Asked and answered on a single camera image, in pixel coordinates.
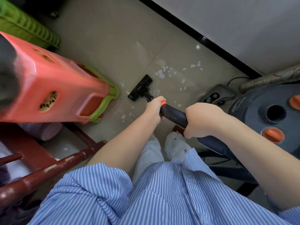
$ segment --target wall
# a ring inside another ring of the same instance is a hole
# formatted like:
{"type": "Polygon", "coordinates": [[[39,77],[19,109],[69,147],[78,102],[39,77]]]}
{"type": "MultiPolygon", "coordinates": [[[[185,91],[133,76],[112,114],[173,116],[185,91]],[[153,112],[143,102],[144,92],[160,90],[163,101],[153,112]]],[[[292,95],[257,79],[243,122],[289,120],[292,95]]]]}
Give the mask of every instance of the wall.
{"type": "Polygon", "coordinates": [[[153,0],[262,74],[300,62],[300,0],[153,0]]]}

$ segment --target white pants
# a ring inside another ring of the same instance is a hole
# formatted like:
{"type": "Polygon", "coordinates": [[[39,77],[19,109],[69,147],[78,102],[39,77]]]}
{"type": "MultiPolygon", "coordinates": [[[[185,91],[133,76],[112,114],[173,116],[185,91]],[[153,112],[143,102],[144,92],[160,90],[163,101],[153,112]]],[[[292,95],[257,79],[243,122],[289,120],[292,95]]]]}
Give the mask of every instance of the white pants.
{"type": "MultiPolygon", "coordinates": [[[[178,158],[180,162],[183,162],[185,156],[191,149],[192,148],[185,142],[184,137],[179,133],[171,132],[166,138],[165,152],[167,158],[170,160],[178,158]]],[[[161,161],[164,161],[164,158],[161,153],[160,144],[157,138],[152,135],[137,159],[132,183],[135,184],[139,176],[148,166],[161,161]]]]}

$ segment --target orange cap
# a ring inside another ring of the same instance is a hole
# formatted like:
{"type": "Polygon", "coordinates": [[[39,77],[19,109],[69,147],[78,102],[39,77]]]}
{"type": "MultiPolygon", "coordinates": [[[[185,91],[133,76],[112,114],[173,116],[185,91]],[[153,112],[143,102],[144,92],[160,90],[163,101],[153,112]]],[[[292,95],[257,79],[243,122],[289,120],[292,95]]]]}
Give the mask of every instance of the orange cap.
{"type": "Polygon", "coordinates": [[[272,143],[280,143],[284,140],[284,133],[277,128],[267,128],[262,132],[262,136],[271,141],[272,143]]]}
{"type": "Polygon", "coordinates": [[[300,95],[294,95],[289,99],[290,105],[296,110],[300,110],[300,95]]]}

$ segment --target green plastic stool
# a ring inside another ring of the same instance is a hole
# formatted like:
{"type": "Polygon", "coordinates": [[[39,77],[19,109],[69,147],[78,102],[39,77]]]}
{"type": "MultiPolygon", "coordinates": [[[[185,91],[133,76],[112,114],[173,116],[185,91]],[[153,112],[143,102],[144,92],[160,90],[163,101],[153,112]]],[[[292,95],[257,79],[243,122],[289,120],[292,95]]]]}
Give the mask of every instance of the green plastic stool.
{"type": "Polygon", "coordinates": [[[101,102],[101,104],[97,108],[97,110],[95,110],[95,112],[90,115],[90,122],[98,123],[102,119],[101,115],[103,114],[103,112],[108,107],[110,101],[112,99],[117,99],[119,97],[120,91],[116,86],[114,86],[111,82],[109,82],[108,79],[105,76],[103,76],[101,73],[99,73],[95,69],[93,69],[91,67],[88,67],[88,66],[86,66],[86,65],[84,65],[80,62],[76,62],[76,64],[80,68],[85,68],[85,69],[91,71],[99,79],[104,80],[110,87],[110,91],[109,91],[108,95],[105,98],[103,98],[103,101],[101,102]]]}
{"type": "Polygon", "coordinates": [[[0,0],[0,31],[47,49],[59,49],[60,38],[7,0],[0,0]]]}

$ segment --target blue striped shirt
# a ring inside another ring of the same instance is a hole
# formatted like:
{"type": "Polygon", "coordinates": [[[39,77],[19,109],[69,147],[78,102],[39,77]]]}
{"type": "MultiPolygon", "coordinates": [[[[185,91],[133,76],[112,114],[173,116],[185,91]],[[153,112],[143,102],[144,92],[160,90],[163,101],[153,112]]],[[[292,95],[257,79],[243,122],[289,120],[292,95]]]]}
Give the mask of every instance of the blue striped shirt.
{"type": "Polygon", "coordinates": [[[268,211],[223,184],[192,149],[182,163],[150,165],[134,186],[103,163],[65,174],[29,224],[296,225],[300,207],[268,211]]]}

